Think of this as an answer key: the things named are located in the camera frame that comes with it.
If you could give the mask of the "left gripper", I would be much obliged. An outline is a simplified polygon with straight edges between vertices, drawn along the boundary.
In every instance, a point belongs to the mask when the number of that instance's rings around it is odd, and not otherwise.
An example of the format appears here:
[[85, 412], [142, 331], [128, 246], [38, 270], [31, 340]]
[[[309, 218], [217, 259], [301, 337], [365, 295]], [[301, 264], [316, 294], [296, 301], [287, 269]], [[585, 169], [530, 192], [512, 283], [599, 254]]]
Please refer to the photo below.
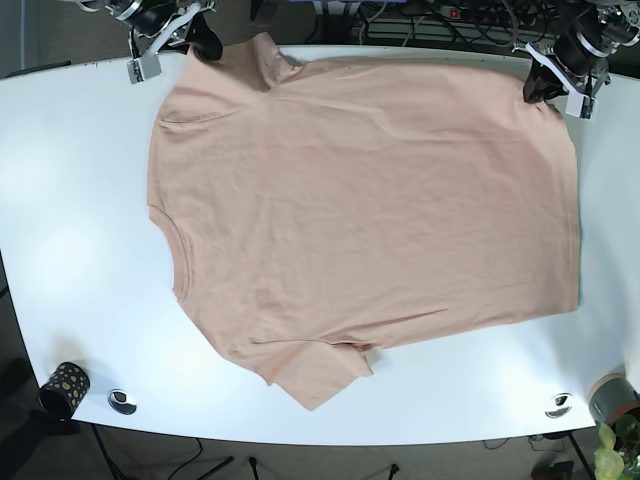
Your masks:
[[527, 104], [568, 96], [565, 114], [593, 120], [597, 91], [609, 81], [608, 57], [639, 43], [637, 1], [558, 1], [554, 40], [514, 42], [532, 57], [522, 95]]

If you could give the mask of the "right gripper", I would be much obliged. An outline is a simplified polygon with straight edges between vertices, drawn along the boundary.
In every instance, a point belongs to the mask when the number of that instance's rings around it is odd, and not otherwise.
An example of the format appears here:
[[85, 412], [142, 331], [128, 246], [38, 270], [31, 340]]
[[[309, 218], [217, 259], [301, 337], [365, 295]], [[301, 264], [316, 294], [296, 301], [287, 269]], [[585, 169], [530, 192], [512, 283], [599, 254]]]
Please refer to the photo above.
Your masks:
[[[223, 44], [208, 26], [204, 14], [213, 11], [215, 1], [175, 0], [110, 0], [78, 1], [77, 6], [89, 13], [107, 12], [115, 20], [129, 27], [129, 49], [132, 59], [127, 71], [132, 84], [141, 83], [162, 73], [157, 54], [161, 50], [187, 53], [206, 62], [221, 59]], [[138, 41], [152, 41], [143, 55]]]

